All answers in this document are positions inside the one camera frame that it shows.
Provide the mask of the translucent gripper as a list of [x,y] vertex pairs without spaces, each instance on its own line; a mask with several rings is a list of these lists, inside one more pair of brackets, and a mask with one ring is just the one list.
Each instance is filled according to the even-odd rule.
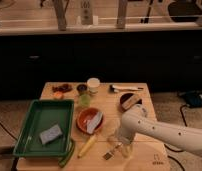
[[118,143],[121,143],[122,145],[116,151],[119,151],[124,158],[129,158],[133,151],[134,138],[134,132],[131,132],[123,126],[119,126],[111,135],[108,136],[107,141],[112,148]]

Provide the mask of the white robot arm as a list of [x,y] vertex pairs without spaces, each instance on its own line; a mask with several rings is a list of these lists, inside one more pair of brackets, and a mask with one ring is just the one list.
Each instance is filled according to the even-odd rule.
[[147,118],[147,114],[147,110],[141,104],[133,105],[125,111],[114,132],[116,140],[123,145],[130,145],[139,133],[202,158],[202,129],[154,121]]

